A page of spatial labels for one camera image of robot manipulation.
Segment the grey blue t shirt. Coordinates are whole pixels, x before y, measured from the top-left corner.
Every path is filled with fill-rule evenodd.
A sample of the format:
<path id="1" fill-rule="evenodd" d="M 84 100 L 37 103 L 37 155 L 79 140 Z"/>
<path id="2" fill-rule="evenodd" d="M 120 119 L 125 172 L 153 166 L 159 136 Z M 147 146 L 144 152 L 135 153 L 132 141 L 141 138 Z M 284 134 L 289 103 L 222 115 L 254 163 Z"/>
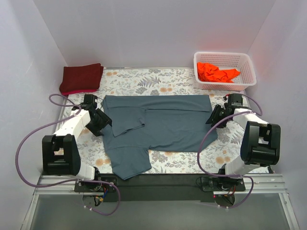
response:
<path id="1" fill-rule="evenodd" d="M 105 153 L 123 180 L 151 169 L 148 150 L 197 152 L 218 138 L 206 124 L 212 113 L 207 95 L 107 95 L 103 110 L 112 120 L 103 129 Z"/>

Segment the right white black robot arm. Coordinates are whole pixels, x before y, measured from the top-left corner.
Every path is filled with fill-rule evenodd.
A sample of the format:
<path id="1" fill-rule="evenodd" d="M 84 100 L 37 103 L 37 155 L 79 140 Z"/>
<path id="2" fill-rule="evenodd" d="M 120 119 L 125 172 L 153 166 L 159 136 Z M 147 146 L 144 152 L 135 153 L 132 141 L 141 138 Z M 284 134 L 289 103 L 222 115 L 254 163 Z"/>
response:
<path id="1" fill-rule="evenodd" d="M 242 183 L 242 176 L 250 171 L 278 163 L 281 127 L 260 119 L 249 107 L 244 106 L 242 94 L 227 94 L 224 100 L 223 105 L 214 107 L 206 124 L 225 128 L 227 122 L 233 120 L 244 129 L 240 155 L 223 165 L 218 176 L 213 178 L 218 187 L 226 191 Z"/>

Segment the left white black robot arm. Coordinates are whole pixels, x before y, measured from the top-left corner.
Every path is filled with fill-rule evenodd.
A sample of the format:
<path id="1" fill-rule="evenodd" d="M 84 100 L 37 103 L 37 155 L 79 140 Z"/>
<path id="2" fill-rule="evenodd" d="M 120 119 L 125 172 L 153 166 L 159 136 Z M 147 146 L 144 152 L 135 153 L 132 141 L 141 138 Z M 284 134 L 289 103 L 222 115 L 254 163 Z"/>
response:
<path id="1" fill-rule="evenodd" d="M 86 94 L 80 105 L 74 105 L 72 118 L 64 122 L 53 135 L 42 139 L 43 170 L 47 175 L 70 175 L 86 180 L 90 191 L 96 192 L 102 186 L 95 167 L 82 163 L 77 147 L 77 139 L 83 129 L 88 129 L 96 137 L 103 136 L 102 130 L 112 125 L 112 120 L 97 107 L 98 97 Z"/>

